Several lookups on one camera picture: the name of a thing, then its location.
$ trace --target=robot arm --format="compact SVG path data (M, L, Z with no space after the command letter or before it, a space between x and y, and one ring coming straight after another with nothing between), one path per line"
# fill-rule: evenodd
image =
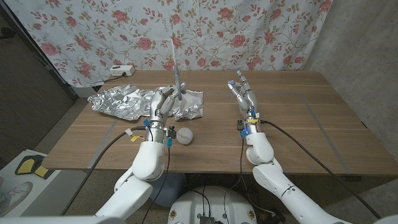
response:
M261 132L258 125L260 114L256 112L256 96L240 71L238 76L242 84L229 81L228 87L238 99L244 119L242 131L246 134L247 144L251 145L246 151L246 156L250 163L257 165L253 168L257 183L278 197L299 223L348 223L325 212L283 174L266 134Z
M184 92L186 84L180 89ZM112 197L95 214L97 217L127 219L140 208L152 193L152 186L146 181L158 179L164 170L160 157L164 155L164 135L168 135L165 123L178 97L176 86L170 85L157 90L150 103L150 121L146 138L141 143L132 166L119 178Z

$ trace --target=crumpled aluminum foil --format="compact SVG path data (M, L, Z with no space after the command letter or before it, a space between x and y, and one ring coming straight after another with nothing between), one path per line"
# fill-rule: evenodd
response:
M140 116L149 116L150 101L156 90L140 90L135 85L123 85L90 96L87 100L93 103L92 109L95 111L132 121ZM182 101L175 100L169 112L169 116L173 115L176 121L202 117L203 92L187 90L182 95Z

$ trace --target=floral curtain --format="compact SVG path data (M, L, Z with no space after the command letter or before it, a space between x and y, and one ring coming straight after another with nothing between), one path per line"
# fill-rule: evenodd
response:
M331 0L5 0L66 82L137 70L300 70Z

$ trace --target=robot finger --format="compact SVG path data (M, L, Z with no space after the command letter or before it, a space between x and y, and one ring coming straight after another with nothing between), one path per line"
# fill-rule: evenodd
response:
M242 81L242 88L243 88L242 92L245 93L245 94L247 94L248 91L250 91L249 82L248 82L248 80L246 79L246 77L242 74L241 71L238 70L237 73L238 73L239 78L240 78L241 81Z
M232 91L234 96L236 96L236 98L238 99L239 107L241 107L244 110L250 110L250 107L249 107L247 101L243 97L242 93L234 86L233 81L228 82L228 88Z

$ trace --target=white ball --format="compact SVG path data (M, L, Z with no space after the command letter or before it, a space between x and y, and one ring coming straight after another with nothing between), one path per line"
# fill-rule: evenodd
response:
M193 139L193 133L189 128L181 128L177 131L177 141L181 144L189 144Z

